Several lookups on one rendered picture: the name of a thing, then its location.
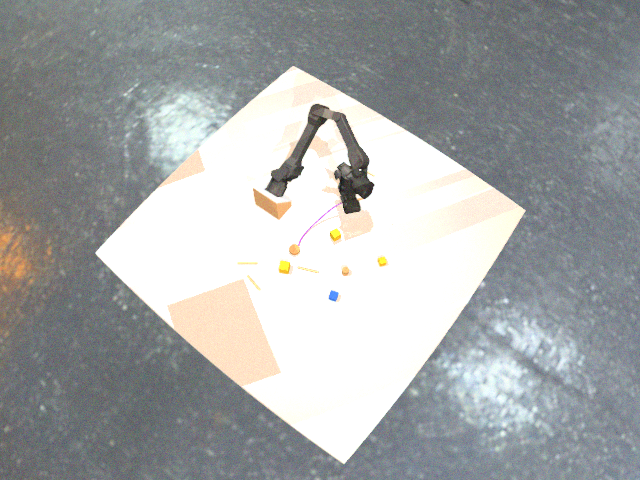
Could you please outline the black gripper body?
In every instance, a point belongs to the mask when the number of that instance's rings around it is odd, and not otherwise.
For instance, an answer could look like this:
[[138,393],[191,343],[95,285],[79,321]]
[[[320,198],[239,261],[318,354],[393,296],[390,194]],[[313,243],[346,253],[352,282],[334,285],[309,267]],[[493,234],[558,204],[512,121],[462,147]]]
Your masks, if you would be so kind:
[[355,213],[361,211],[360,201],[356,198],[355,191],[352,186],[346,186],[341,182],[341,171],[338,169],[334,172],[335,180],[339,179],[339,188],[341,195],[344,195],[345,202],[343,202],[343,209],[345,214]]

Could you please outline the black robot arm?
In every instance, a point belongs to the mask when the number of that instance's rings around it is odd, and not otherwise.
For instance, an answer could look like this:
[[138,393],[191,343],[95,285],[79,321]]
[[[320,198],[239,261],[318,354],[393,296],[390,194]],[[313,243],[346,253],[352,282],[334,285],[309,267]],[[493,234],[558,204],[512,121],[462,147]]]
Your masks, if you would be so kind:
[[[280,168],[271,171],[271,180],[264,190],[276,197],[283,196],[287,185],[301,176],[304,166],[302,159],[307,152],[319,127],[334,120],[337,124],[340,136],[346,146],[350,165],[342,162],[337,168],[341,171],[341,182],[346,186],[352,186],[355,194],[359,194],[363,199],[370,196],[375,186],[368,177],[369,157],[358,144],[353,131],[347,121],[346,115],[331,110],[326,105],[314,104],[310,106],[307,114],[307,124],[299,137],[297,145],[290,157],[288,157]],[[359,169],[361,171],[359,171]]]

